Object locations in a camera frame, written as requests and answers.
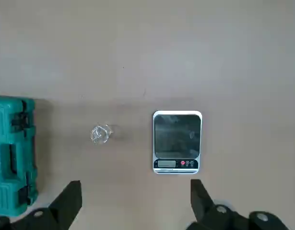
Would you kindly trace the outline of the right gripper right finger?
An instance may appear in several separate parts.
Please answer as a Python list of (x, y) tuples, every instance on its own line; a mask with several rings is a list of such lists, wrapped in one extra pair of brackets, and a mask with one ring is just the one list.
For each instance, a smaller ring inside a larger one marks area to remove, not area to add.
[(188, 230), (287, 230), (288, 227), (274, 214), (253, 211), (248, 217), (228, 206), (215, 204), (199, 179), (190, 182), (191, 207), (196, 221)]

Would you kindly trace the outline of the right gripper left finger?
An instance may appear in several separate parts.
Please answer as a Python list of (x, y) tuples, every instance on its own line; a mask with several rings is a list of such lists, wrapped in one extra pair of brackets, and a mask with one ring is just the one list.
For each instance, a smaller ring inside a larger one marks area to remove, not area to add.
[(71, 181), (48, 207), (35, 209), (15, 222), (0, 216), (0, 230), (68, 230), (81, 207), (81, 182)]

